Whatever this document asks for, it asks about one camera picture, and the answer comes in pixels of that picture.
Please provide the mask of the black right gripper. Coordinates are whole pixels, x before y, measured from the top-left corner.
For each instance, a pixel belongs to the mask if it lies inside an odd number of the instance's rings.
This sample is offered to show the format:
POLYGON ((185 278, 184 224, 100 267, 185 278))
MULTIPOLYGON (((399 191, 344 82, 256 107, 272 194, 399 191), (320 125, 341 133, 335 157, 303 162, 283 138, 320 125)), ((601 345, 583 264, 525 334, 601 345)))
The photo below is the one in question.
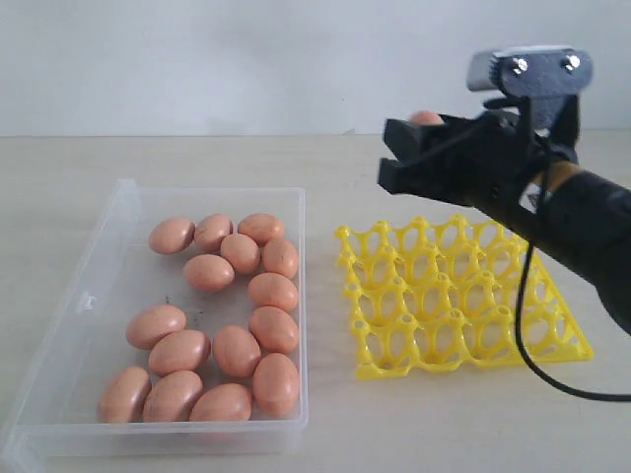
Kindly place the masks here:
POLYGON ((494 99, 475 118, 441 115, 418 124, 388 118, 378 184, 390 194, 436 197, 507 220, 517 207, 534 212, 579 171, 577 95, 494 99))

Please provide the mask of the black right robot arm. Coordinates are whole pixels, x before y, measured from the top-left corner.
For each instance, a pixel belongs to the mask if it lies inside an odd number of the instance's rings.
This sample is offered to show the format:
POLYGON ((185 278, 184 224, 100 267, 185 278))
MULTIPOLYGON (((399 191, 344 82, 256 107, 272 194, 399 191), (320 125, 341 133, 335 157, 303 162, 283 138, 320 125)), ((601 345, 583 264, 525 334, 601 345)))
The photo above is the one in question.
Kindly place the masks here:
POLYGON ((474 207, 592 284, 630 329, 630 192, 577 165, 578 99, 561 101, 548 137, 534 132, 533 99, 494 99, 476 118, 439 124, 388 119, 378 183, 474 207))

